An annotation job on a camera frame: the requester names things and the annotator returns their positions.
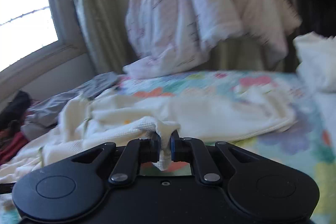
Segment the cream knit baby cardigan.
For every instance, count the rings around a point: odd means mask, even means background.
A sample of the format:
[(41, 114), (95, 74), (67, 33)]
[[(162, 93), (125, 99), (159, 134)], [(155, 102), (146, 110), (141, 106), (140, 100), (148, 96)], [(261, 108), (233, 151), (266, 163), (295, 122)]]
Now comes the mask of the cream knit baby cardigan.
[(165, 170), (171, 163), (169, 139), (174, 131), (204, 142), (238, 141), (285, 131), (295, 122), (295, 111), (276, 90), (251, 87), (235, 101), (224, 96), (139, 98), (108, 89), (93, 100), (82, 95), (70, 100), (54, 129), (1, 166), (1, 182), (16, 182), (33, 170), (106, 142), (122, 146), (154, 133), (161, 138), (156, 166)]

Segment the floral quilted bedspread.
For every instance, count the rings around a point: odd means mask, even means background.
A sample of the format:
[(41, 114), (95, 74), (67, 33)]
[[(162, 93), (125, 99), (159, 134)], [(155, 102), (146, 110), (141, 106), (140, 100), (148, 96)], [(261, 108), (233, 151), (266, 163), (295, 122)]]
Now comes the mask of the floral quilted bedspread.
[(185, 175), (170, 159), (169, 137), (228, 141), (311, 176), (320, 198), (315, 223), (335, 223), (335, 149), (318, 108), (294, 74), (182, 73), (119, 83), (91, 100), (80, 93), (60, 113), (59, 125), (30, 142), (1, 166), (1, 183), (99, 144), (162, 137), (161, 159), (143, 174)]

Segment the red garment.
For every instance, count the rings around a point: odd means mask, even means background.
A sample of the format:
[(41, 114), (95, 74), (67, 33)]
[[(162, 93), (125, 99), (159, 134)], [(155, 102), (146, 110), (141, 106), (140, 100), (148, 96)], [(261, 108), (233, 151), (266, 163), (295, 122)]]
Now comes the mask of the red garment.
[(5, 146), (1, 147), (1, 165), (9, 162), (28, 143), (29, 140), (22, 132), (16, 132)]

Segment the grey cloth garment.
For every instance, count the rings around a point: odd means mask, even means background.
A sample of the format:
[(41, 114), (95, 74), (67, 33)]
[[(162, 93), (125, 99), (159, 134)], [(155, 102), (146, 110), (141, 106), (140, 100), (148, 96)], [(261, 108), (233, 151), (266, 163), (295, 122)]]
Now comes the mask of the grey cloth garment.
[(58, 124), (58, 116), (68, 101), (79, 95), (92, 100), (103, 91), (111, 88), (118, 81), (118, 75), (114, 72), (103, 73), (80, 86), (56, 94), (29, 108), (29, 115), (26, 116), (21, 132), (25, 138), (32, 141), (54, 128)]

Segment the black garment on cushion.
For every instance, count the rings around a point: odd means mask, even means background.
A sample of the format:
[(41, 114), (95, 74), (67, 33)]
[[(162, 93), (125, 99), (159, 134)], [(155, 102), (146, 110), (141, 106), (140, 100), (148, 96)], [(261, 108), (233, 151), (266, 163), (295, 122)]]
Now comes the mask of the black garment on cushion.
[(18, 91), (14, 99), (1, 111), (1, 131), (7, 129), (11, 122), (22, 122), (30, 106), (30, 95), (24, 91)]

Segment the pink patterned white blanket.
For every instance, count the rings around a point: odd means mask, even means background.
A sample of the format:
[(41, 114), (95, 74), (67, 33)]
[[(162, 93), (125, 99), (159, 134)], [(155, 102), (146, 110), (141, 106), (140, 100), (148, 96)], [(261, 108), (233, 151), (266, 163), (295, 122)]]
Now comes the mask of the pink patterned white blanket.
[(138, 60), (124, 72), (150, 79), (197, 67), (219, 42), (242, 36), (260, 44), (273, 67), (301, 19), (288, 0), (129, 0), (125, 25)]

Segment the gold satin curtain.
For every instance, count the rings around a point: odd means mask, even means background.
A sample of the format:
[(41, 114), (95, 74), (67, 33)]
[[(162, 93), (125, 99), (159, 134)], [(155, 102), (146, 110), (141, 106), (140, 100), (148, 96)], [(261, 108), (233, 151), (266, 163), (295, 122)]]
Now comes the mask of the gold satin curtain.
[(130, 46), (117, 0), (49, 0), (60, 45), (59, 63), (88, 53), (97, 73), (122, 69), (130, 59)]

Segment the wooden window frame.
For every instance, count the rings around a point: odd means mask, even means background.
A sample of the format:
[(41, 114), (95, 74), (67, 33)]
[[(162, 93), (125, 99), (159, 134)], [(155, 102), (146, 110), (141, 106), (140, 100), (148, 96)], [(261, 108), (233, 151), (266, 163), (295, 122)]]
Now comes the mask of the wooden window frame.
[(1, 101), (39, 76), (87, 51), (73, 0), (49, 0), (49, 3), (59, 40), (1, 71)]

